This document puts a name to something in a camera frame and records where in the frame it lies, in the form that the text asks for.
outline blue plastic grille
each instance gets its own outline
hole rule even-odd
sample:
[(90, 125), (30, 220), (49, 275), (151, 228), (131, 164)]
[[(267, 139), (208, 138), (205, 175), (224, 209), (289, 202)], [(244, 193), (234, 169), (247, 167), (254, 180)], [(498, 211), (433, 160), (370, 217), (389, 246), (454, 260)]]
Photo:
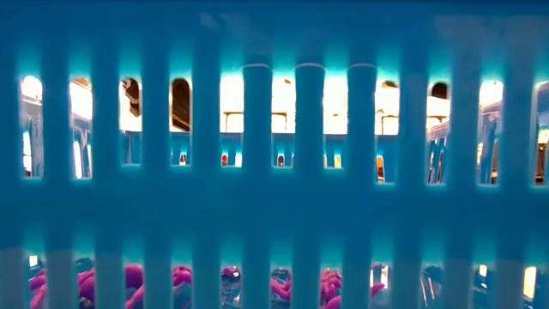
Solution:
[[(535, 108), (529, 102), (534, 81), (547, 79), (543, 16), (549, 11), (534, 4), (456, 5), (1, 4), (0, 308), (28, 306), (23, 267), (28, 246), (43, 248), (48, 261), (50, 308), (75, 308), (73, 254), (85, 244), (95, 258), (96, 306), (122, 308), (124, 244), (133, 238), (144, 243), (146, 307), (172, 307), (172, 261), (190, 256), (193, 306), (218, 308), (221, 247), (231, 237), (243, 244), (238, 254), (244, 309), (269, 306), (270, 261), (280, 254), (271, 245), (277, 240), (291, 242), (294, 309), (319, 307), (321, 251), (332, 242), (342, 255), (344, 309), (368, 306), (374, 258), (392, 263), (393, 308), (417, 307), (419, 271), (427, 260), (444, 265), (446, 308), (468, 307), (475, 259), (498, 270), (494, 306), (521, 307), (523, 265), (546, 262), (547, 192), (531, 186)], [(260, 27), (271, 40), (265, 43), (253, 32), (227, 33), (220, 27), (223, 14), (235, 11), (251, 16), (240, 29)], [(401, 51), (395, 60), (401, 84), (397, 173), (390, 186), (374, 184), (371, 164), (381, 45)], [(343, 170), (323, 168), (321, 102), (325, 67), (334, 62), (326, 56), (331, 46), (343, 50), (345, 57), (335, 61), (348, 68)], [(428, 187), (425, 94), (431, 52), (439, 46), (447, 48), (451, 62), (452, 135), (447, 184)], [(280, 50), (295, 52), (290, 57), (297, 83), (291, 170), (272, 167), (271, 68), (276, 69)], [(242, 57), (227, 64), (235, 55)], [(44, 84), (45, 170), (42, 179), (20, 180), (18, 76), (33, 70), (32, 64), (39, 65), (34, 70)], [(236, 64), (244, 66), (244, 163), (223, 169), (218, 89), (221, 71)], [(493, 188), (475, 184), (478, 92), (486, 65), (503, 68), (505, 85), (501, 181)], [(170, 167), (168, 105), (163, 104), (175, 70), (191, 70), (193, 83), (193, 159), (183, 168)], [(69, 167), (68, 86), (69, 78), (83, 71), (94, 85), (94, 177), (75, 181)], [(131, 73), (143, 84), (142, 164), (122, 167), (117, 85)], [(283, 193), (273, 198), (273, 192)], [(273, 228), (277, 214), (284, 221)], [(380, 215), (389, 223), (379, 222)], [(93, 241), (76, 241), (88, 234)], [(182, 249), (188, 239), (191, 250)]]

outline blue plastic basket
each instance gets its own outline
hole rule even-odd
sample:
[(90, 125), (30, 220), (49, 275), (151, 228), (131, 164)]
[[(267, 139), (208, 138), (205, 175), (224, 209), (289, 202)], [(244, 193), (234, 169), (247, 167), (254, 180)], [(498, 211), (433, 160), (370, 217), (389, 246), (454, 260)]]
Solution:
[[(47, 305), (55, 309), (78, 306), (80, 256), (93, 257), (98, 309), (124, 307), (123, 267), (135, 261), (144, 265), (146, 308), (173, 307), (175, 264), (192, 267), (193, 309), (220, 307), (220, 270), (229, 265), (241, 269), (243, 309), (271, 306), (270, 273), (279, 266), (291, 267), (292, 309), (320, 307), (324, 267), (341, 270), (342, 309), (366, 308), (372, 261), (391, 265), (394, 309), (420, 306), (425, 264), (443, 269), (444, 308), (477, 306), (478, 264), (494, 269), (489, 307), (531, 306), (522, 298), (524, 268), (544, 270), (548, 258), (532, 100), (536, 83), (549, 80), (548, 15), (549, 6), (533, 2), (0, 3), (0, 308), (29, 307), (29, 252), (45, 256)], [(399, 76), (395, 140), (374, 137), (382, 66)], [(244, 77), (244, 134), (236, 137), (217, 126), (228, 70)], [(277, 70), (295, 74), (290, 140), (271, 134)], [(347, 74), (344, 137), (323, 135), (327, 70)], [(192, 133), (171, 136), (163, 102), (170, 79), (187, 72)], [(425, 97), (432, 77), (445, 74), (449, 160), (444, 184), (427, 185)], [(39, 179), (21, 179), (19, 136), (29, 129), (20, 125), (19, 80), (27, 75), (44, 85)], [(71, 145), (83, 142), (69, 121), (74, 76), (94, 85), (90, 179), (73, 179)], [(122, 143), (118, 130), (124, 76), (143, 85), (137, 157), (128, 150), (132, 134)], [(494, 186), (477, 185), (476, 171), (478, 93), (487, 76), (504, 81)], [(376, 183), (380, 149), (392, 185)], [(344, 168), (324, 168), (325, 150), (341, 154)], [(221, 167), (224, 151), (241, 151), (243, 166)], [(295, 155), (293, 168), (274, 168), (281, 151)], [(174, 152), (191, 164), (172, 166)], [(548, 288), (536, 289), (535, 309), (549, 306)]]

